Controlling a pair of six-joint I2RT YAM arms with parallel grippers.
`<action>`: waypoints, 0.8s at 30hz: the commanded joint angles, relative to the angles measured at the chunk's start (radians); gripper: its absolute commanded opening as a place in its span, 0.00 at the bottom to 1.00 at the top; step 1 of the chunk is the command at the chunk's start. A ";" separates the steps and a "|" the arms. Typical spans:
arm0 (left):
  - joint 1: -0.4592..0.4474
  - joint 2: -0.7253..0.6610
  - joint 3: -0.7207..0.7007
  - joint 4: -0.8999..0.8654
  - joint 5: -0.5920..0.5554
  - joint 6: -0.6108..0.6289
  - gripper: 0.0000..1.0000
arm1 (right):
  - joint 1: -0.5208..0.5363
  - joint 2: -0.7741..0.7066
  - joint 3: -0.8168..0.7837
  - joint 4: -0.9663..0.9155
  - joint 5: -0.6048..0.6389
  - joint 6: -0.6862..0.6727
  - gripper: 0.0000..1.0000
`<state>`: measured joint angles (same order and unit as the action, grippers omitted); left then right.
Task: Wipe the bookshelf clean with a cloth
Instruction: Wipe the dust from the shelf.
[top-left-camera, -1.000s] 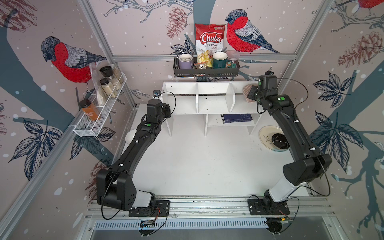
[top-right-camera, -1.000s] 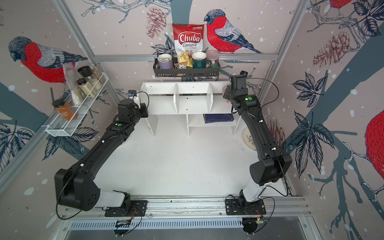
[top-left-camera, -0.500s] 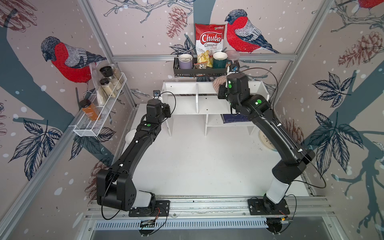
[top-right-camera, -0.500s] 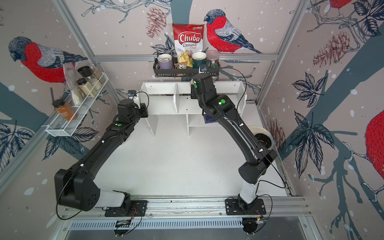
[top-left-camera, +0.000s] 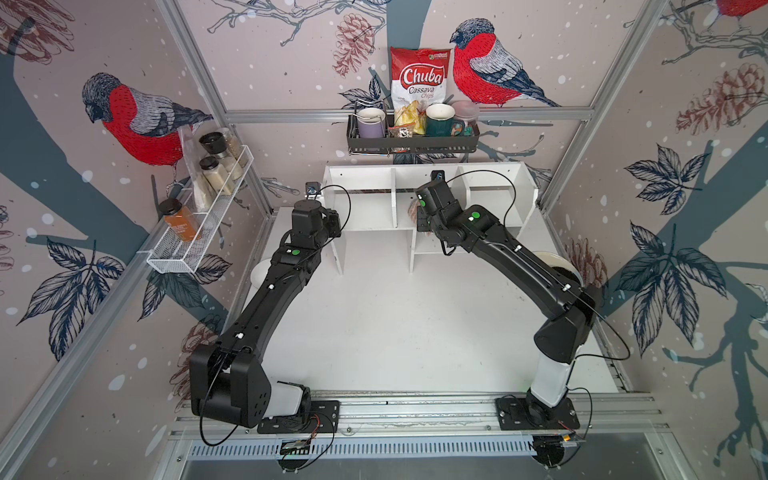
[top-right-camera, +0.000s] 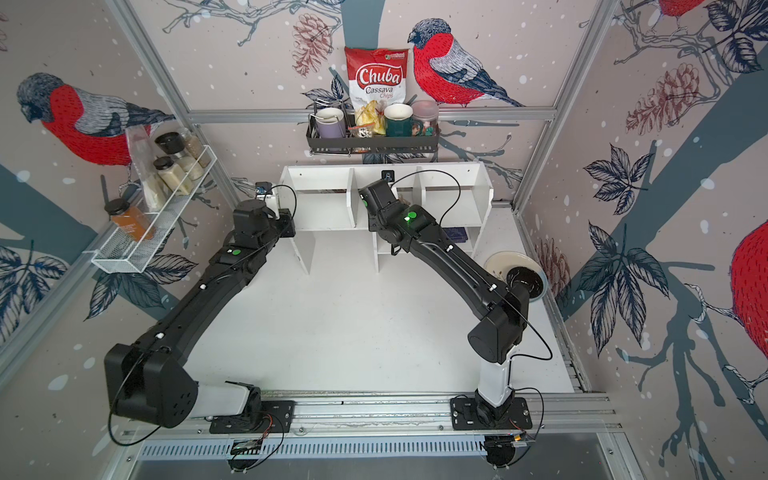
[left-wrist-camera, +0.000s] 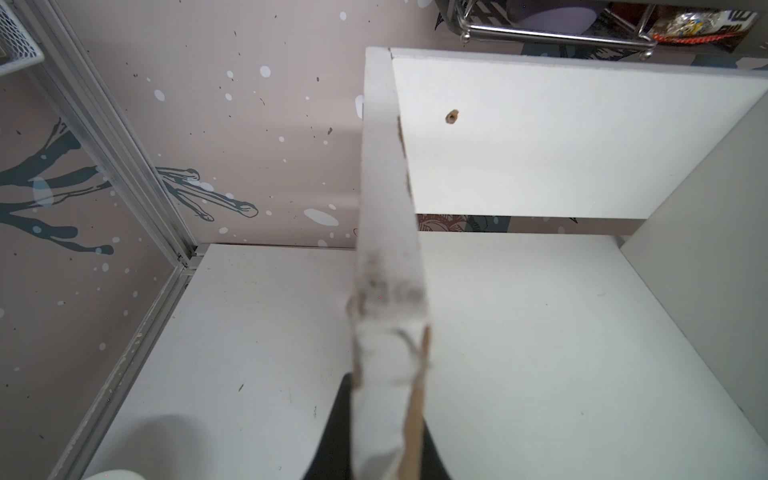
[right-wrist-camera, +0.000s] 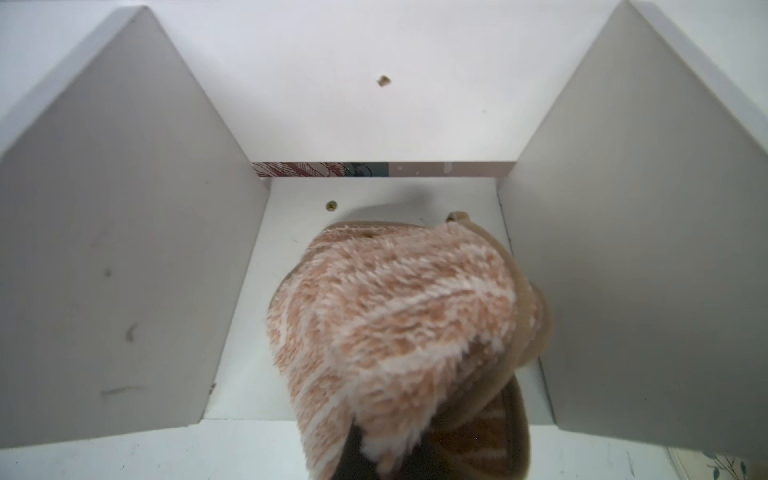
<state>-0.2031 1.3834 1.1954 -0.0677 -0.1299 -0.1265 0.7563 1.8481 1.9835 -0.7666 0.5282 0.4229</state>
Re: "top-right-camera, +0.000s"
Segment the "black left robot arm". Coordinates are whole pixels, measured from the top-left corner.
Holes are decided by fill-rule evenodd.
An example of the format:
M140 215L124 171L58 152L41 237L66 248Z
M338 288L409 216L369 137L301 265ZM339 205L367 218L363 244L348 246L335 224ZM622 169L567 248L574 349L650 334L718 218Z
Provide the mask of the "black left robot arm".
M183 299L133 343L117 344L106 354L112 415L173 428L194 411L202 387L185 370L190 353L266 264L278 240L295 234L293 212L262 199L241 202L233 216L233 232Z

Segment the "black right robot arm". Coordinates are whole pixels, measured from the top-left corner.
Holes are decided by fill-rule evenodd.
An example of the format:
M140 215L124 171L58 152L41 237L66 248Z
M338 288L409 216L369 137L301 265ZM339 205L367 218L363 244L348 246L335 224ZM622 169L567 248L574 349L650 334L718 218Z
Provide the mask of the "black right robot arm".
M522 341L530 303L541 298L546 284L539 265L517 252L499 252L489 258L487 271L427 210L397 199L386 180L361 188L359 195L369 230L432 268L476 316L467 338L482 359L477 395L487 407L501 407L512 395L512 350Z

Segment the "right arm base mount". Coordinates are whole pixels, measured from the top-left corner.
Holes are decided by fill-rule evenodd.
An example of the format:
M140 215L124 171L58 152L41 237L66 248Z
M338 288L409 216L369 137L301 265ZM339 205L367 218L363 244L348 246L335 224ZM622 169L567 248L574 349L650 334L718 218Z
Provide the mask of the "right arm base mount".
M533 427L527 401L511 395L494 407L482 397L458 395L450 399L452 428L456 431L528 430Z

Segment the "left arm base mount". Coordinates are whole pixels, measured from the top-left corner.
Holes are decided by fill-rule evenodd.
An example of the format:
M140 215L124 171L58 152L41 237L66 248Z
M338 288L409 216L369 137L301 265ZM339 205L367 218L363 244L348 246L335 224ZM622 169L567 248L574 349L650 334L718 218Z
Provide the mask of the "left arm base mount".
M215 417L210 434L288 433L293 421L296 402L292 400L262 401L258 407L248 405L239 415Z

